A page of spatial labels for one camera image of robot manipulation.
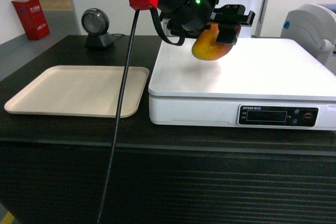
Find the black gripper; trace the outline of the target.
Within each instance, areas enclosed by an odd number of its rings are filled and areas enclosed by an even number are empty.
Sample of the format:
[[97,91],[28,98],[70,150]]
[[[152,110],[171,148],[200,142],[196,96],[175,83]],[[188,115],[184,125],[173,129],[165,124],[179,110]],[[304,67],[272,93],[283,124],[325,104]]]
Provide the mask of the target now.
[[236,45],[241,27],[251,27],[255,13],[245,6],[229,4],[216,8],[219,0],[166,0],[166,28],[170,34],[197,38],[218,23],[216,42]]

